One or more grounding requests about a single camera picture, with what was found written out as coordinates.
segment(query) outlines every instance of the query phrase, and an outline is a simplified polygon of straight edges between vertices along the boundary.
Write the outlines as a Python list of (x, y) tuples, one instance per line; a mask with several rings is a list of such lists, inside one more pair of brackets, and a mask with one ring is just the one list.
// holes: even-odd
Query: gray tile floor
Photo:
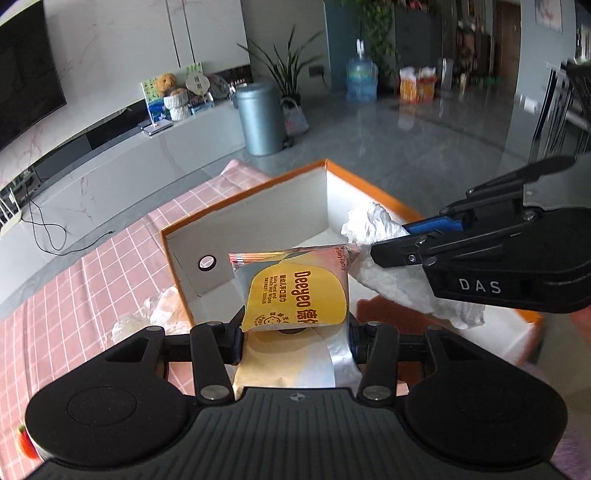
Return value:
[[(310, 130), (293, 147), (267, 157), (244, 151), (242, 158), (272, 176), (328, 158), (426, 216), (527, 162), (505, 151), (512, 102), (485, 92), (416, 106), (335, 97), (304, 104), (304, 111)], [(217, 174), (225, 162), (204, 170)]]

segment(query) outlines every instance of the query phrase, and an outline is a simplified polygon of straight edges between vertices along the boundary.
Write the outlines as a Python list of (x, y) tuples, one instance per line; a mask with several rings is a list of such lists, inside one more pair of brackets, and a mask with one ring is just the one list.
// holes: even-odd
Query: pink checkered tablecloth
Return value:
[[(160, 230), (268, 177), (232, 160), (221, 175), (149, 213), (47, 283), (0, 322), (0, 477), (17, 480), (37, 465), (20, 457), (15, 431), (43, 386), (112, 345), (117, 318), (173, 285)], [(193, 394), (190, 364), (169, 380)]]

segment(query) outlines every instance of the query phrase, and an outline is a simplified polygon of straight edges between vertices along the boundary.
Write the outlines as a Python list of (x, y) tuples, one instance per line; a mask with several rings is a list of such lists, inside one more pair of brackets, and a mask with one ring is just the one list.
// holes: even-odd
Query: open cardboard box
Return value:
[[(195, 324), (228, 322), (243, 306), (228, 252), (346, 243), (340, 231), (348, 212), (368, 202), (383, 205), (399, 223), (421, 219), (406, 205), (325, 160), (274, 178), (165, 228), (161, 233), (165, 253), (189, 317)], [(359, 300), (376, 295), (349, 276), (353, 314)], [(515, 364), (529, 353), (539, 324), (538, 314), (487, 306), (484, 325), (459, 333)]]

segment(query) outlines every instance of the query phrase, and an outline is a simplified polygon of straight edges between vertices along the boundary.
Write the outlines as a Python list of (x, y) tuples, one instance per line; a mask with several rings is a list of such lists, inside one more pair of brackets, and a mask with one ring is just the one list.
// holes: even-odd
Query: power cord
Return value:
[(331, 88), (326, 84), (326, 79), (324, 78), (324, 72), (322, 72), (322, 83), (324, 83), (324, 88), (326, 88), (329, 92), (331, 92)]
[[(94, 242), (92, 242), (90, 245), (87, 245), (86, 247), (80, 248), (78, 250), (70, 250), (69, 252), (66, 252), (66, 253), (63, 253), (63, 254), (56, 253), (56, 252), (50, 252), (49, 250), (45, 250), (41, 245), (39, 245), (39, 241), (37, 240), (37, 233), (35, 231), (35, 225), (42, 226), (43, 228), (45, 228), (45, 231), (47, 232), (47, 237), (49, 238), (49, 243), (50, 243), (52, 249), (56, 250), (57, 252), (60, 252), (64, 248), (64, 246), (66, 244), (66, 239), (67, 239), (67, 236), (68, 236), (68, 232), (66, 231), (66, 228), (64, 226), (59, 225), (58, 223), (46, 223), (45, 220), (44, 220), (44, 218), (43, 218), (43, 212), (41, 211), (41, 207), (39, 207), (39, 205), (36, 204), (33, 201), (33, 199), (31, 198), (31, 195), (29, 194), (29, 189), (27, 187), (27, 184), (25, 184), (25, 190), (27, 191), (27, 197), (29, 199), (29, 212), (31, 214), (31, 220), (22, 219), (22, 221), (25, 222), (25, 223), (30, 223), (33, 226), (33, 238), (35, 239), (35, 243), (37, 244), (37, 248), (39, 250), (41, 250), (42, 252), (45, 252), (46, 254), (55, 255), (57, 257), (65, 257), (66, 255), (74, 254), (74, 253), (77, 253), (77, 252), (83, 252), (87, 248), (90, 248), (93, 245), (97, 244), (101, 239), (103, 239), (107, 235), (111, 235), (111, 234), (114, 233), (113, 231), (104, 233), (103, 235), (101, 235), (100, 237), (98, 237)], [(41, 216), (41, 223), (38, 223), (38, 222), (36, 222), (33, 219), (33, 209), (31, 207), (31, 205), (36, 206), (37, 207), (37, 210), (39, 210), (39, 215)], [(49, 229), (47, 228), (48, 226), (56, 226), (56, 227), (59, 227), (62, 230), (64, 230), (64, 242), (62, 243), (62, 245), (61, 245), (60, 248), (56, 248), (56, 246), (53, 244), (53, 241), (51, 239), (51, 234), (49, 233)]]

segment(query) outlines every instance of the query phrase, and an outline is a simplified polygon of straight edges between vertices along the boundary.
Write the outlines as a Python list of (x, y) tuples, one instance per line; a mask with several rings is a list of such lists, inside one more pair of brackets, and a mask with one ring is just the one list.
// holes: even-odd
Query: stuffed toy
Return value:
[(186, 91), (187, 91), (186, 88), (182, 88), (181, 87), (181, 88), (174, 89), (172, 92), (169, 93), (169, 95), (170, 96), (173, 96), (173, 95), (176, 95), (178, 93), (185, 93)]
[(158, 94), (163, 97), (166, 96), (166, 93), (171, 88), (174, 88), (176, 84), (176, 77), (172, 73), (165, 73), (156, 80), (156, 89), (158, 90)]

